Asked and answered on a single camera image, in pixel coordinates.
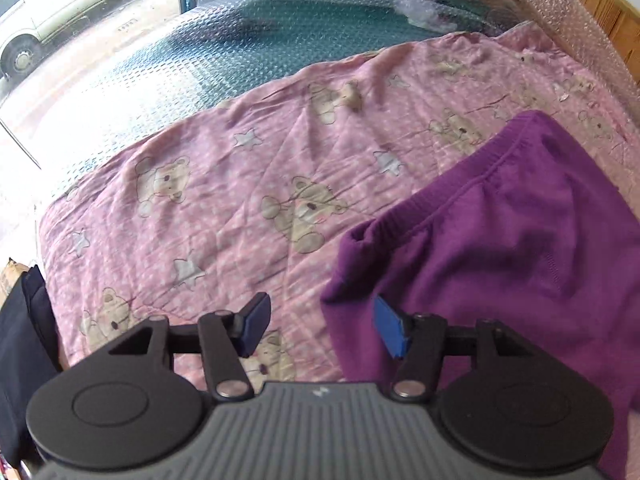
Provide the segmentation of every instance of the pink blanket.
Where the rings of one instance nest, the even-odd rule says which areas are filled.
[[[149,314],[172,323],[271,295],[244,365],[338,380],[318,295],[343,232],[406,199],[521,110],[556,118],[640,212],[637,131],[532,23],[319,63],[123,150],[51,205],[47,288],[71,364]],[[196,358],[177,371],[204,386]]]

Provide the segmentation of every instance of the purple sweatpants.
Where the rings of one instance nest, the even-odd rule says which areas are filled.
[[[640,406],[640,224],[553,119],[518,115],[344,236],[322,311],[347,380],[387,382],[396,369],[373,325],[378,294],[450,324],[499,319],[597,384],[615,410],[600,465],[624,478],[627,415]],[[441,386],[460,365],[445,361]]]

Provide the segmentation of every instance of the bubble wrap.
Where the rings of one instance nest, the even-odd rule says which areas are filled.
[[[599,76],[640,124],[638,88],[578,0],[430,1],[426,19],[419,1],[399,0],[217,0],[179,16],[98,67],[43,118],[36,152],[47,170],[44,196],[59,196],[177,120],[311,63],[450,30],[495,36],[527,18]]]
[[[640,89],[604,31],[578,0],[521,0],[566,53],[597,75],[640,125]]]
[[[59,196],[124,147],[177,120],[312,63],[434,38],[443,24],[447,32],[503,31],[435,2],[437,27],[417,27],[396,12],[397,2],[220,0],[179,16],[95,70],[43,118],[36,138],[46,195]]]

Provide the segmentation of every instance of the star print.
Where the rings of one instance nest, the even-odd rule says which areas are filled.
[[[237,148],[238,146],[246,146],[249,149],[252,149],[254,146],[262,144],[262,139],[255,136],[255,130],[253,128],[245,134],[234,134],[234,140],[236,142],[234,144],[234,148]]]
[[[511,119],[510,115],[500,108],[494,108],[494,117],[496,119],[502,119],[503,121],[508,121],[509,119]]]
[[[71,237],[73,239],[73,247],[71,247],[67,254],[76,253],[76,256],[79,258],[82,256],[82,249],[89,247],[91,244],[84,234],[84,229],[80,232],[71,233]]]
[[[191,259],[191,256],[188,256],[186,260],[174,260],[174,266],[176,273],[175,286],[184,283],[189,290],[193,290],[196,286],[196,279],[205,275],[203,270]]]
[[[554,83],[554,91],[558,94],[558,101],[561,103],[569,98],[569,94],[558,83]]]
[[[393,77],[390,76],[386,80],[386,83],[389,86],[395,86],[396,88],[411,88],[411,85],[409,85],[409,83],[402,79],[398,74]]]
[[[373,156],[375,156],[378,161],[380,173],[386,173],[388,171],[393,173],[395,176],[400,176],[400,166],[404,166],[404,164],[400,162],[393,153],[374,152]]]

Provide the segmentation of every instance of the van wheel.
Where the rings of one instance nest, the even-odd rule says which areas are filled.
[[[42,45],[32,36],[15,38],[2,55],[2,68],[10,79],[20,82],[42,61]]]

